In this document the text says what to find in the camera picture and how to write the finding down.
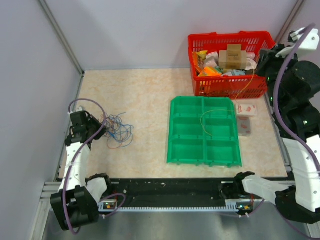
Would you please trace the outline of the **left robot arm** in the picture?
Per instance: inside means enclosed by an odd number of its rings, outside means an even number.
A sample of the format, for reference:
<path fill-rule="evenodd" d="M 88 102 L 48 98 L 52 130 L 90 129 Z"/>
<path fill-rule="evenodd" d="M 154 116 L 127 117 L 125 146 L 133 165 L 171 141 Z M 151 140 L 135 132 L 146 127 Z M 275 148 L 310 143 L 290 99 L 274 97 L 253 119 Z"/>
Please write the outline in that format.
<path fill-rule="evenodd" d="M 106 133 L 106 127 L 82 106 L 69 116 L 64 175 L 58 191 L 50 196 L 51 207 L 64 231 L 96 223 L 100 199 L 109 198 L 114 191 L 106 173 L 86 177 L 92 142 Z"/>

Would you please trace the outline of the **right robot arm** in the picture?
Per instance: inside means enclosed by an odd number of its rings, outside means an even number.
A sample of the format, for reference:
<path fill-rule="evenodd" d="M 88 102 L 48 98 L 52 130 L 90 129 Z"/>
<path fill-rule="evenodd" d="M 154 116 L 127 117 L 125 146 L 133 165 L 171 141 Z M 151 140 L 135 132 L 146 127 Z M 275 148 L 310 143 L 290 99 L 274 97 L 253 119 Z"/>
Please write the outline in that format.
<path fill-rule="evenodd" d="M 289 155 L 294 184 L 287 186 L 247 171 L 219 187 L 223 199 L 260 197 L 272 203 L 285 220 L 320 221 L 320 112 L 311 99 L 320 91 L 320 69 L 302 57 L 317 50 L 314 24 L 291 31 L 288 45 L 259 53 L 257 74 L 267 81 L 272 117 Z"/>

